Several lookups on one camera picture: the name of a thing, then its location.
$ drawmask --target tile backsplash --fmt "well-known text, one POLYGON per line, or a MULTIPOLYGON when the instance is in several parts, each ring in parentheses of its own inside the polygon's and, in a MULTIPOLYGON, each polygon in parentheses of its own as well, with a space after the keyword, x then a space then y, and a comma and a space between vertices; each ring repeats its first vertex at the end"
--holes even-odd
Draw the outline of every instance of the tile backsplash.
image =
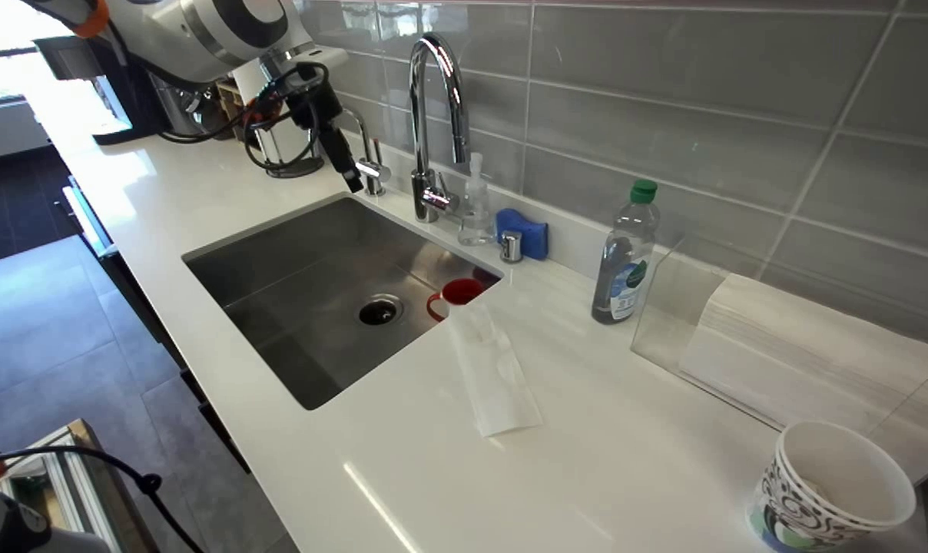
MULTIPOLYGON (((412 149, 435 30, 491 183, 609 225, 654 178, 660 241, 928 342, 928 0, 305 0, 305 26, 351 52, 336 89, 380 140, 412 149)), ((453 165, 437 70, 429 97, 453 165)))

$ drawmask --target plastic bottle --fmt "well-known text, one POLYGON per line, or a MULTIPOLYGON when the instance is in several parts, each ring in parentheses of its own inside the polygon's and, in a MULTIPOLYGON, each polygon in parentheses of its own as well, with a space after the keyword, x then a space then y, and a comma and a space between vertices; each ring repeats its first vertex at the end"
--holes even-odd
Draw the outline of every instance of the plastic bottle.
POLYGON ((472 178, 463 180, 457 242, 491 242, 489 183, 483 180, 483 153, 472 153, 472 178))
POLYGON ((651 207, 658 183, 635 180, 629 204, 614 217, 607 241, 607 254, 598 270, 593 319, 614 327, 629 319, 640 306, 640 287, 650 273, 650 254, 654 245, 658 209, 651 207))

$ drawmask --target bottle cap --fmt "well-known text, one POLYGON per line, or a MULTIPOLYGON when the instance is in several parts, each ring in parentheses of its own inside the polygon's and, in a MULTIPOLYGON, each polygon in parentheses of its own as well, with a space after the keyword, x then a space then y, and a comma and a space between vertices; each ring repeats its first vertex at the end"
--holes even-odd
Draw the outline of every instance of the bottle cap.
POLYGON ((640 178, 634 189, 629 189, 629 199, 640 204, 640 207, 650 207, 658 195, 658 183, 654 180, 646 180, 640 178))

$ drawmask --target gray floor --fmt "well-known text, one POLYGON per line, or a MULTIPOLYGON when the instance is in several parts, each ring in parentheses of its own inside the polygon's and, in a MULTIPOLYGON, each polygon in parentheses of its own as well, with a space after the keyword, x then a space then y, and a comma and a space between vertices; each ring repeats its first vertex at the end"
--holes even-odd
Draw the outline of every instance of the gray floor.
MULTIPOLYGON (((0 262, 0 448, 72 418, 86 418, 107 451, 163 474, 166 505, 207 551, 294 551, 257 479, 196 415, 180 366, 77 237, 0 262)), ((161 551, 186 551, 133 498, 161 551)))
POLYGON ((0 257, 74 234, 69 209, 56 209, 65 183, 56 149, 0 157, 0 257))

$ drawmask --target sink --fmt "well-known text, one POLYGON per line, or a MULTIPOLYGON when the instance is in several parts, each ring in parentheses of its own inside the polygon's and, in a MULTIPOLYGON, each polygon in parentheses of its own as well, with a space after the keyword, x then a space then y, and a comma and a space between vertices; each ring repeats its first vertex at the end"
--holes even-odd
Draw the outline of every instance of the sink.
POLYGON ((357 199, 336 199, 186 262, 305 410, 321 410, 435 329, 429 297, 444 282, 494 282, 357 199))

